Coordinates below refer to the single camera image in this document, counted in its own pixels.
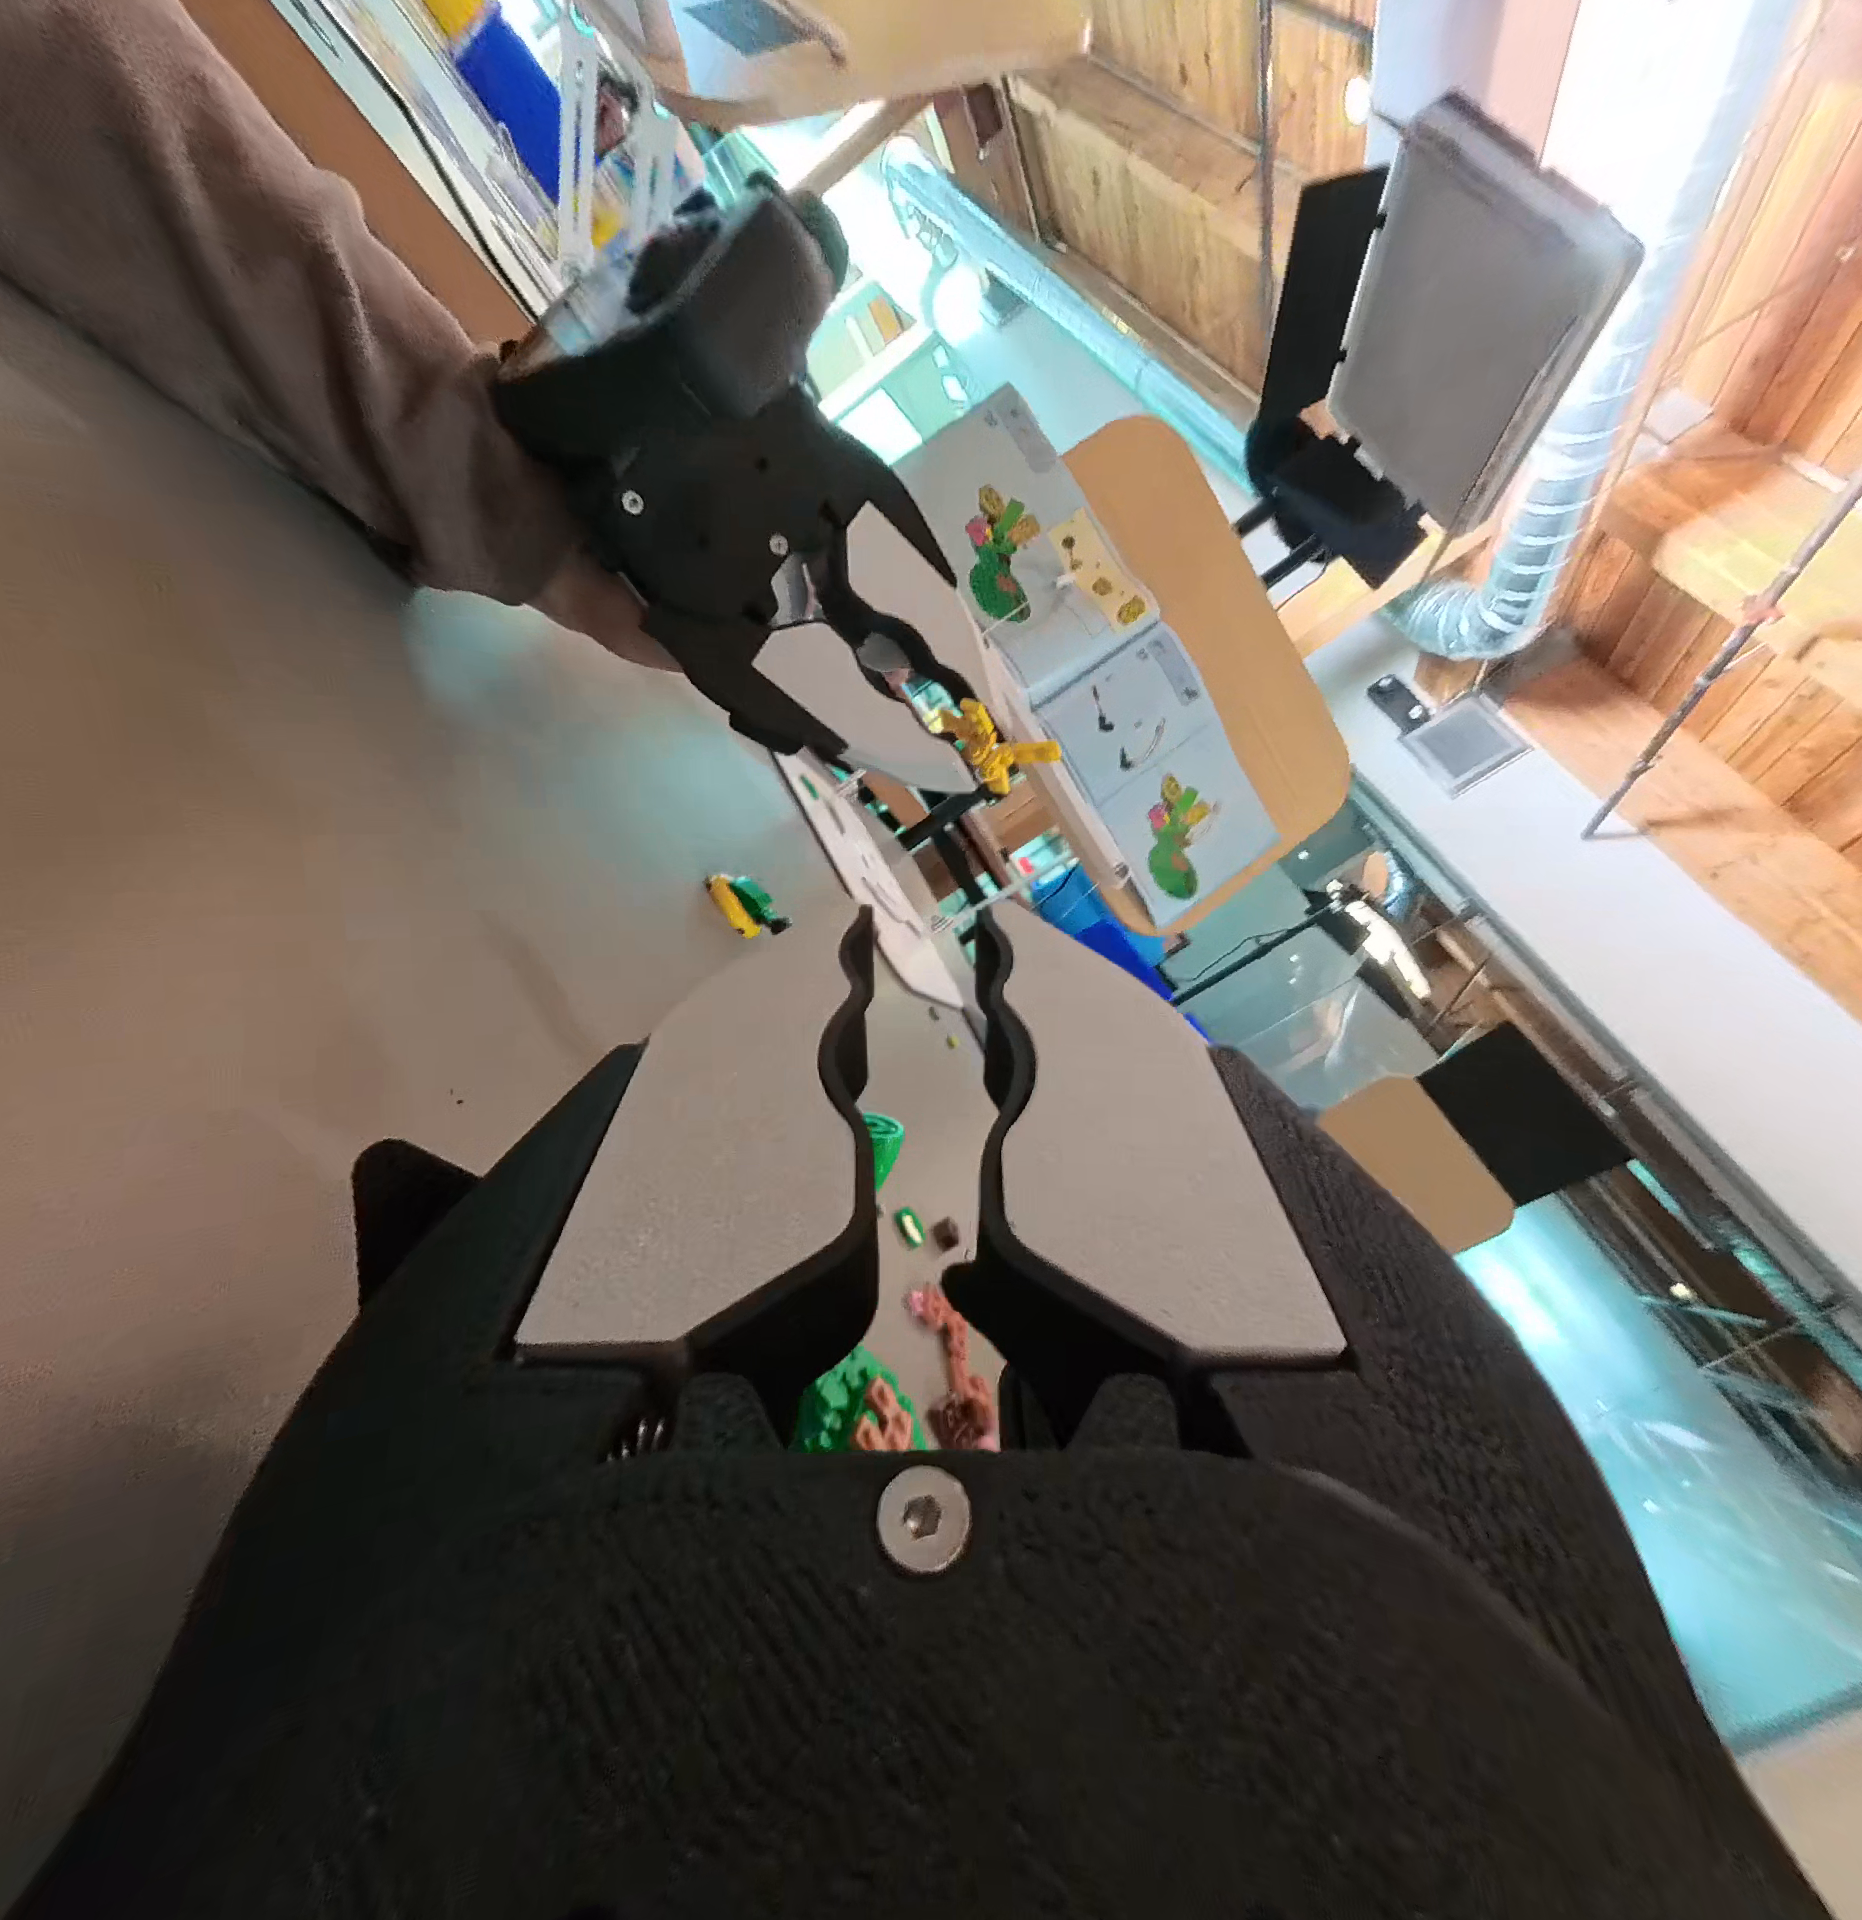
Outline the blue storage bins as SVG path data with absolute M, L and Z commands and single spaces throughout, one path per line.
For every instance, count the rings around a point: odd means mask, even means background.
M 1178 989 L 1164 973 L 1164 959 L 1171 944 L 1123 924 L 1080 863 L 1055 868 L 1036 879 L 1029 903 L 1046 924 L 1087 947 L 1156 997 L 1173 1000 Z

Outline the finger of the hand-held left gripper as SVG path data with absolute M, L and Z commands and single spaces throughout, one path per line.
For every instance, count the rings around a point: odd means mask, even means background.
M 877 771 L 929 793 L 972 791 L 962 752 L 908 701 L 874 684 L 836 631 L 771 631 L 753 666 L 836 738 L 830 757 L 846 769 Z
M 918 681 L 952 707 L 981 697 L 981 631 L 965 590 L 877 504 L 833 519 L 833 622 L 865 681 L 899 703 Z

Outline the rounded wooden board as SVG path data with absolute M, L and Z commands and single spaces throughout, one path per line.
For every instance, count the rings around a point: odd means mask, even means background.
M 1318 1129 L 1448 1256 L 1509 1231 L 1515 1204 L 1415 1078 L 1389 1074 L 1318 1114 Z

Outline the tan angled brick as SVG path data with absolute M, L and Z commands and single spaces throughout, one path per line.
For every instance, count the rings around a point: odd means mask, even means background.
M 941 1398 L 913 1416 L 918 1449 L 998 1453 L 1002 1429 L 994 1387 L 972 1365 L 970 1324 L 940 1282 L 905 1297 L 910 1319 L 941 1344 Z

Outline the white booklet stand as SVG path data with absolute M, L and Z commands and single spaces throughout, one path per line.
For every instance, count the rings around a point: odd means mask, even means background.
M 773 631 L 836 631 L 840 634 L 833 622 L 833 547 L 823 553 L 823 559 L 804 563 L 804 579 L 804 615 L 782 622 Z M 1008 662 L 991 646 L 981 626 L 979 631 L 981 701 L 998 729 L 1011 738 L 1039 738 L 1039 724 Z M 823 731 L 817 722 L 806 719 L 806 726 L 809 734 L 799 750 L 773 747 L 778 769 L 795 802 L 801 802 L 851 900 L 874 912 L 877 952 L 895 977 L 918 997 L 950 1010 L 960 1008 L 965 989 L 938 947 L 940 912 L 919 904 L 905 887 L 905 880 L 916 875 L 916 864 L 905 852 L 903 838 L 885 834 L 858 796 L 861 786 L 872 783 L 877 771 L 846 769 L 830 757 L 836 738 Z M 976 778 L 969 793 L 932 796 L 993 802 Z

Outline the person's left forearm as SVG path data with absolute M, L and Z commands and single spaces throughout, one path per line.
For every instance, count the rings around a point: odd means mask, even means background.
M 478 342 L 181 5 L 0 3 L 0 276 L 330 500 L 417 588 L 674 673 Z

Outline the large black display screen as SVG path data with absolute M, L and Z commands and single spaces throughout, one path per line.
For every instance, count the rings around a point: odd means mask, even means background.
M 1427 528 L 1474 534 L 1638 274 L 1643 245 L 1462 93 L 1387 166 L 1296 199 L 1256 417 L 1253 507 L 1285 557 L 1385 588 Z

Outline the pale wooden board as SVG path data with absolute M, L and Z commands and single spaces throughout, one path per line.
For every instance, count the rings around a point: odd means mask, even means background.
M 725 131 L 991 83 L 1092 36 L 1074 3 L 638 3 L 634 23 L 657 93 Z

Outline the brick instruction booklet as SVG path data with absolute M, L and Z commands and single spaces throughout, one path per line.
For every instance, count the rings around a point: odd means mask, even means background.
M 998 385 L 925 443 L 913 487 L 1149 924 L 1271 852 L 1271 811 L 1182 636 L 1016 388 Z

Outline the silver ventilation duct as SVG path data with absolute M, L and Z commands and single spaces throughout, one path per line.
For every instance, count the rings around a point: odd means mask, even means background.
M 1627 294 L 1547 421 L 1485 577 L 1474 587 L 1433 577 L 1381 608 L 1385 622 L 1420 655 L 1494 662 L 1537 639 L 1659 331 L 1657 306 Z

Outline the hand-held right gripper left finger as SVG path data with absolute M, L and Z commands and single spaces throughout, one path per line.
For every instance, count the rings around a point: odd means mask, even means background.
M 840 904 L 655 1027 L 518 1322 L 519 1354 L 816 1378 L 865 1341 L 874 985 L 872 908 Z

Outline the yellow brick flower assembly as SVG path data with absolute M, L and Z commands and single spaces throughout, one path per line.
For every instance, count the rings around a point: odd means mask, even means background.
M 999 731 L 993 714 L 977 698 L 962 698 L 955 707 L 936 707 L 925 726 L 960 752 L 991 799 L 1008 796 L 1031 766 L 1061 764 L 1063 759 L 1055 738 L 1011 738 Z

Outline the wooden booklet board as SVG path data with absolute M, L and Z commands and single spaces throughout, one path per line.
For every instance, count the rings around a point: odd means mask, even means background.
M 1063 448 L 1061 462 L 1178 633 L 1276 832 L 1276 842 L 1225 875 L 1208 900 L 1152 924 L 1136 883 L 1099 846 L 1086 808 L 1065 799 L 1057 771 L 1039 769 L 1067 845 L 1115 917 L 1139 935 L 1171 939 L 1326 828 L 1348 799 L 1348 747 L 1204 467 L 1171 426 L 1149 416 L 1117 417 Z

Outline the grey desk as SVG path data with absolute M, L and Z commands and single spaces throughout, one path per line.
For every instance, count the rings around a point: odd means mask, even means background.
M 823 868 L 693 698 L 404 608 L 0 282 L 0 1908 L 355 1310 L 348 1174 L 478 1168 Z

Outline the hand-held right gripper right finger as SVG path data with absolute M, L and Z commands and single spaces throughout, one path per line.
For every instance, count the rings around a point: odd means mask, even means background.
M 1029 907 L 977 927 L 967 1317 L 1016 1370 L 1318 1370 L 1348 1339 L 1202 1035 Z

